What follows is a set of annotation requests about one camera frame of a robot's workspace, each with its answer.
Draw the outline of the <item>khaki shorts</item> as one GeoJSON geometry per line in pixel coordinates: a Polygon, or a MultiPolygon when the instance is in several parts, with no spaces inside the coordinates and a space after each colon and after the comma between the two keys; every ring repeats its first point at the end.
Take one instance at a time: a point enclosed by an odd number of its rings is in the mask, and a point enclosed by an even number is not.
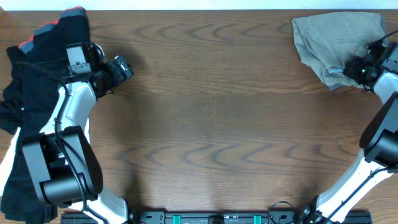
{"type": "Polygon", "coordinates": [[[373,12],[331,12],[292,20],[294,45],[301,62],[329,88],[359,85],[343,75],[355,56],[364,57],[369,42],[386,34],[384,17],[373,12]]]}

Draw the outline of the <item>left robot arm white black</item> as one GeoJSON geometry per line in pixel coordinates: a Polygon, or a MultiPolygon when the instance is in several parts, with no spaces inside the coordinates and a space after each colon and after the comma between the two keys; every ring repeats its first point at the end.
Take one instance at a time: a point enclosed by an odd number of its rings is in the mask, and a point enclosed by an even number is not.
{"type": "Polygon", "coordinates": [[[104,186],[101,166],[85,134],[98,99],[134,72],[120,55],[106,63],[76,57],[70,61],[66,77],[33,66],[59,84],[50,118],[22,143],[37,198],[44,205],[79,210],[98,223],[135,223],[127,202],[104,186]]]}

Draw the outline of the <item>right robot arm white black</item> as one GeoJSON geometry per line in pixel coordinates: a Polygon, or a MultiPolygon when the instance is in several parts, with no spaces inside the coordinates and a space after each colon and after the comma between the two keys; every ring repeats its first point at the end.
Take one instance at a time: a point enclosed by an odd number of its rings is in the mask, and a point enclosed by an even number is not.
{"type": "Polygon", "coordinates": [[[358,60],[347,68],[382,101],[359,140],[360,152],[340,179],[317,196],[298,223],[343,223],[350,210],[378,183],[397,173],[397,59],[358,60]]]}

